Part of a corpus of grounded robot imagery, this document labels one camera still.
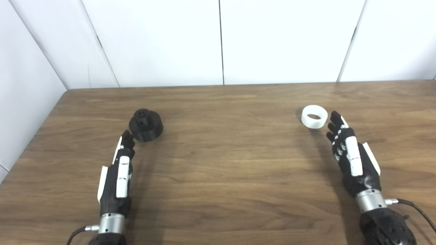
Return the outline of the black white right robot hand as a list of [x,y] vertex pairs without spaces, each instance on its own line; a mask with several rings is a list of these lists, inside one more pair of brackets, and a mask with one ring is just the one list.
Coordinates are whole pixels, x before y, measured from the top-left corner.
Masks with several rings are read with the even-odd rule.
[[342,172],[345,190],[353,197],[369,189],[381,191],[380,166],[369,144],[357,140],[353,128],[337,111],[331,113],[328,129],[326,136]]

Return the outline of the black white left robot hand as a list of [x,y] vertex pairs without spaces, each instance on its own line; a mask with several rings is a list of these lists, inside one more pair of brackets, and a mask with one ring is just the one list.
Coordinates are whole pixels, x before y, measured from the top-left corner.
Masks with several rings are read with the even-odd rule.
[[112,164],[103,166],[97,199],[100,204],[100,216],[108,213],[128,217],[132,207],[129,195],[130,179],[133,173],[132,160],[135,156],[135,141],[129,130],[123,132],[118,140]]

